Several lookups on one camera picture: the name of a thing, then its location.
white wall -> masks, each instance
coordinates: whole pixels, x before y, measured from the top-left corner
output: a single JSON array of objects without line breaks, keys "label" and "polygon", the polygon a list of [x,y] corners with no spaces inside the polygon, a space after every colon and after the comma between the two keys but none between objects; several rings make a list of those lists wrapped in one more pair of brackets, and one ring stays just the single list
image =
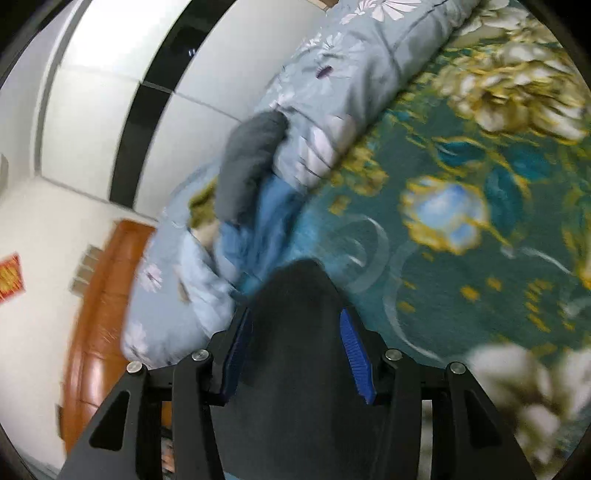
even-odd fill
[{"label": "white wall", "polygon": [[189,1],[93,0],[61,64],[142,80]]},{"label": "white wall", "polygon": [[177,93],[246,120],[323,17],[306,0],[237,0],[197,51]]},{"label": "white wall", "polygon": [[0,200],[0,259],[21,257],[26,292],[0,304],[0,423],[17,449],[61,468],[56,404],[80,299],[69,292],[89,244],[102,247],[131,212],[39,177]]},{"label": "white wall", "polygon": [[56,39],[75,2],[68,5],[29,44],[0,90],[0,154],[8,160],[8,187],[31,177],[31,130],[35,104]]},{"label": "white wall", "polygon": [[103,200],[137,80],[61,66],[47,103],[41,147],[43,177]]}]

daisy print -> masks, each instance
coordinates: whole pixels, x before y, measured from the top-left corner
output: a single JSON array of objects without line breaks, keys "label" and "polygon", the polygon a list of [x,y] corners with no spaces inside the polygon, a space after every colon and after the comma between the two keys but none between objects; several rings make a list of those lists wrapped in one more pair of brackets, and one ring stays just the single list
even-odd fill
[{"label": "daisy print", "polygon": [[148,342],[143,325],[132,320],[125,329],[123,336],[123,350],[127,358],[135,358],[148,368],[152,368],[148,359]]},{"label": "daisy print", "polygon": [[315,47],[320,43],[322,39],[322,30],[320,30],[314,37],[309,38],[308,40],[304,40],[300,46],[298,47],[296,53],[293,55],[294,57],[300,53],[310,50],[311,48]]},{"label": "daisy print", "polygon": [[326,37],[324,42],[322,43],[322,49],[318,53],[318,55],[327,55],[330,54],[334,50],[341,50],[341,44],[343,42],[343,34],[338,32],[335,35],[329,35]]},{"label": "daisy print", "polygon": [[355,17],[360,17],[361,15],[365,15],[365,12],[371,8],[374,8],[375,5],[378,3],[378,0],[361,0],[359,5],[355,9],[352,14],[345,15],[341,20],[341,25],[346,25]]},{"label": "daisy print", "polygon": [[357,72],[357,69],[357,65],[345,65],[342,62],[319,66],[315,77],[304,87],[306,97],[313,99],[317,95],[331,95],[333,81],[335,79],[350,79]]},{"label": "daisy print", "polygon": [[294,89],[291,87],[285,88],[285,89],[279,89],[277,97],[269,103],[269,107],[273,110],[276,110],[278,108],[285,108],[285,106],[289,102],[291,102],[291,100],[293,99],[293,97],[295,97],[295,95],[296,95],[296,93],[295,93]]},{"label": "daisy print", "polygon": [[162,271],[154,263],[146,265],[139,273],[139,282],[145,291],[156,292],[162,287]]},{"label": "daisy print", "polygon": [[421,0],[384,0],[374,9],[371,16],[378,22],[383,22],[385,15],[392,20],[400,20],[404,18],[405,13],[412,12],[419,3]]}]

wall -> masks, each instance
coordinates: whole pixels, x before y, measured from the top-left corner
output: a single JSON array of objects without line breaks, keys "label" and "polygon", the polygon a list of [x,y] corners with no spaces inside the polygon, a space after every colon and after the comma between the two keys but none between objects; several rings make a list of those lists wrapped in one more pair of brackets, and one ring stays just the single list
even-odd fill
[{"label": "wall", "polygon": [[56,404],[80,299],[69,285],[89,244],[121,217],[145,222],[35,177],[0,200],[0,259],[21,257],[26,292],[0,304],[0,423],[19,451],[61,468]]},{"label": "wall", "polygon": [[74,2],[29,44],[0,90],[0,154],[8,160],[8,187],[31,177],[31,131],[47,62]]},{"label": "wall", "polygon": [[204,1],[92,1],[49,95],[44,178],[156,217],[324,16],[306,0],[236,0],[217,20]]}]

blue gripper pad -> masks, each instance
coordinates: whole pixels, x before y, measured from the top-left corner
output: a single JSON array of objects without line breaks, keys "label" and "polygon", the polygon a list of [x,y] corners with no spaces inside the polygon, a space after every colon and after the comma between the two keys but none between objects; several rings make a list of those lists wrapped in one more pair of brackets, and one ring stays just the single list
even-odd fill
[{"label": "blue gripper pad", "polygon": [[351,373],[355,379],[357,392],[368,405],[373,404],[376,397],[372,364],[363,347],[359,332],[356,330],[353,320],[346,309],[340,313],[340,338],[349,359]]}]

fabric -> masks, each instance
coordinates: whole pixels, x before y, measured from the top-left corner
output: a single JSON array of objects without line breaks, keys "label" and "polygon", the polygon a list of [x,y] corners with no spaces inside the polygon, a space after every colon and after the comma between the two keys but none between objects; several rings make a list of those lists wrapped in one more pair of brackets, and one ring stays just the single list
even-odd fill
[{"label": "fabric", "polygon": [[214,220],[213,222],[206,223],[199,228],[191,229],[191,234],[205,250],[211,253],[213,246],[219,236],[219,229],[219,220]]},{"label": "fabric", "polygon": [[252,222],[244,225],[222,224],[216,251],[220,271],[227,275],[228,280],[237,280],[240,273],[256,278],[268,276],[281,259],[305,198],[272,174],[261,185]]},{"label": "fabric", "polygon": [[121,351],[149,368],[173,365],[209,342],[200,318],[179,295],[179,256],[189,200],[217,176],[219,163],[199,168],[173,193],[135,273]]},{"label": "fabric", "polygon": [[258,105],[290,122],[274,171],[295,188],[316,185],[477,3],[341,0]]},{"label": "fabric", "polygon": [[339,333],[345,299],[314,262],[277,271],[251,301],[236,394],[212,407],[224,469],[244,480],[369,477],[387,410],[357,395]]},{"label": "fabric", "polygon": [[230,135],[220,170],[215,212],[222,222],[241,224],[253,210],[261,180],[271,171],[273,156],[285,138],[287,118],[261,112]]},{"label": "fabric", "polygon": [[214,179],[189,200],[189,228],[199,228],[216,219],[213,207],[216,185],[217,179]]},{"label": "fabric", "polygon": [[214,262],[201,243],[187,231],[181,240],[178,276],[191,308],[205,334],[225,330],[234,313],[233,287],[214,272]]},{"label": "fabric", "polygon": [[485,1],[320,184],[284,255],[322,262],[389,346],[466,362],[540,479],[591,421],[590,112],[552,33]]}]

